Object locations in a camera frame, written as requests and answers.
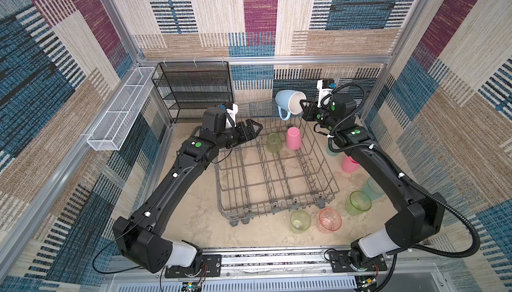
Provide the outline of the teal cup near right wall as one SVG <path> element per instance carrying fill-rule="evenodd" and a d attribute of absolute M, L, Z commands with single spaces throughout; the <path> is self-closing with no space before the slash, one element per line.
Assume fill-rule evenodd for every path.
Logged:
<path fill-rule="evenodd" d="M 372 201 L 379 199 L 385 194 L 384 190 L 373 179 L 373 177 L 368 178 L 361 191 L 364 192 Z"/>

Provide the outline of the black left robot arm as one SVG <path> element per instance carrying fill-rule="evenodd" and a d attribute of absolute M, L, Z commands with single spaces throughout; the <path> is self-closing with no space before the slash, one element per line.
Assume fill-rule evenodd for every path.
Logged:
<path fill-rule="evenodd" d="M 198 272 L 201 249 L 162 236 L 179 202 L 195 180 L 212 164 L 222 149 L 234 149 L 256 139 L 263 125 L 252 120 L 235 122 L 226 106 L 209 107 L 177 152 L 175 162 L 151 196 L 129 218 L 113 224 L 120 254 L 138 266 L 157 273 L 178 266 Z"/>

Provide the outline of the black mesh shelf unit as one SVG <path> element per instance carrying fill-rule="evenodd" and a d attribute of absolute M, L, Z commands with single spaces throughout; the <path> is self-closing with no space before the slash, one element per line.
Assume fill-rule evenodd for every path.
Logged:
<path fill-rule="evenodd" d="M 225 61 L 160 62 L 152 81 L 174 123 L 201 122 L 207 108 L 234 101 Z"/>

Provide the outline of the teal translucent cup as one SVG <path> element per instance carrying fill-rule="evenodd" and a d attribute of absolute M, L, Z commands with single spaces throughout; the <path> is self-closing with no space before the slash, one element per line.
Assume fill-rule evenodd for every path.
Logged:
<path fill-rule="evenodd" d="M 339 147 L 335 143 L 332 144 L 332 148 L 335 150 L 339 149 Z M 329 156 L 332 156 L 332 157 L 336 157 L 339 154 L 339 152 L 332 151 L 329 146 L 327 146 L 326 152 Z"/>

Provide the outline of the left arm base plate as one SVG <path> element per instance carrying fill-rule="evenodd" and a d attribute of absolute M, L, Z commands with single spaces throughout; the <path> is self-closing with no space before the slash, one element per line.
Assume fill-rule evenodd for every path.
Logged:
<path fill-rule="evenodd" d="M 172 266 L 165 270 L 166 279 L 219 277 L 221 274 L 222 255 L 206 254 L 196 258 L 191 266 Z"/>

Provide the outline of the pink translucent cup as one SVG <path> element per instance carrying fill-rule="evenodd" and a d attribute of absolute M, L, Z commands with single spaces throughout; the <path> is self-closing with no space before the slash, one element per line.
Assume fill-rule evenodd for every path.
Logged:
<path fill-rule="evenodd" d="M 340 214 L 330 208 L 322 209 L 317 217 L 317 229 L 321 233 L 334 233 L 340 230 L 343 224 Z"/>

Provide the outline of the aluminium front rail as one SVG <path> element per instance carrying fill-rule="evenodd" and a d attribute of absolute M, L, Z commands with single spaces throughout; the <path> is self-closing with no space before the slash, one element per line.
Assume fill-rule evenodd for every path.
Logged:
<path fill-rule="evenodd" d="M 132 262 L 115 256 L 100 291 L 374 291 L 386 272 L 333 273 L 323 258 L 327 249 L 345 246 L 242 247 L 204 249 L 221 254 L 219 277 L 166 279 L 165 272 L 131 269 Z"/>

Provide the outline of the yellow-green translucent cup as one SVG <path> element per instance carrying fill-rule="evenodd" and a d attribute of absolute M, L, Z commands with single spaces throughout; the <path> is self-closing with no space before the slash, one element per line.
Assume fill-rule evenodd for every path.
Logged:
<path fill-rule="evenodd" d="M 308 212 L 296 210 L 291 214 L 291 230 L 294 233 L 306 232 L 311 226 L 311 217 Z"/>

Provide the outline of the green translucent cup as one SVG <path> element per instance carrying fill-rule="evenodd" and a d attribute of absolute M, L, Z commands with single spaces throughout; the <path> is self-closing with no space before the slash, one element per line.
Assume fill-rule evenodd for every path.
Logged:
<path fill-rule="evenodd" d="M 267 150 L 270 153 L 280 153 L 283 148 L 281 136 L 278 133 L 271 133 L 267 136 Z"/>

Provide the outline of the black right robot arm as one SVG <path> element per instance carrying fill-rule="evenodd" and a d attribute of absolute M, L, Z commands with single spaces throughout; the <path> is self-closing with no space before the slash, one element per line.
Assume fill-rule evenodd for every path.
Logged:
<path fill-rule="evenodd" d="M 320 126 L 329 149 L 344 152 L 364 168 L 397 212 L 381 230 L 351 244 L 349 258 L 354 268 L 366 269 L 384 253 L 402 252 L 440 231 L 446 200 L 416 184 L 355 123 L 357 105 L 352 96 L 337 92 L 321 102 L 301 99 L 299 104 L 303 120 Z"/>

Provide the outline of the pink plastic cup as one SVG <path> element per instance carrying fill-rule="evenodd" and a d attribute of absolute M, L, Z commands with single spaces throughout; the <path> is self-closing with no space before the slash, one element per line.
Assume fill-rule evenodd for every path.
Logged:
<path fill-rule="evenodd" d="M 301 148 L 301 131 L 297 127 L 290 127 L 286 134 L 286 145 L 288 149 L 296 151 Z"/>

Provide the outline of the green cup by right arm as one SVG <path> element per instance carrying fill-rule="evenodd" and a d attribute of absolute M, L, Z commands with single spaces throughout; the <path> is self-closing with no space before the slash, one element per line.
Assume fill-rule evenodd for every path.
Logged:
<path fill-rule="evenodd" d="M 372 200 L 362 191 L 352 192 L 347 200 L 346 211 L 349 215 L 356 216 L 368 212 L 372 208 Z"/>

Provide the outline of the light blue mug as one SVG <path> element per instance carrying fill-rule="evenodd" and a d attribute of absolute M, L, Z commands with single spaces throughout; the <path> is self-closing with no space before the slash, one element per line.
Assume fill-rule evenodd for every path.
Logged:
<path fill-rule="evenodd" d="M 306 95 L 298 90 L 280 90 L 275 96 L 278 114 L 281 120 L 288 121 L 292 115 L 303 112 L 300 101 L 305 100 Z"/>

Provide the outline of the magenta pink cup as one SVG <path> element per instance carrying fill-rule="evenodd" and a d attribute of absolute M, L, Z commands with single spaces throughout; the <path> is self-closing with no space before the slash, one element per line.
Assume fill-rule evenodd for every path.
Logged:
<path fill-rule="evenodd" d="M 350 156 L 346 156 L 343 159 L 342 169 L 346 173 L 354 173 L 358 168 L 360 168 L 360 164 Z"/>

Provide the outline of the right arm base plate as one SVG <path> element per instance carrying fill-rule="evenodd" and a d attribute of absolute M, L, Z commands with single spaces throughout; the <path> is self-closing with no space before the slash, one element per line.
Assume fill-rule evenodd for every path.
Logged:
<path fill-rule="evenodd" d="M 366 262 L 362 267 L 352 264 L 349 250 L 327 249 L 323 253 L 323 258 L 331 265 L 333 273 L 386 272 L 388 270 L 386 258 L 382 255 Z"/>

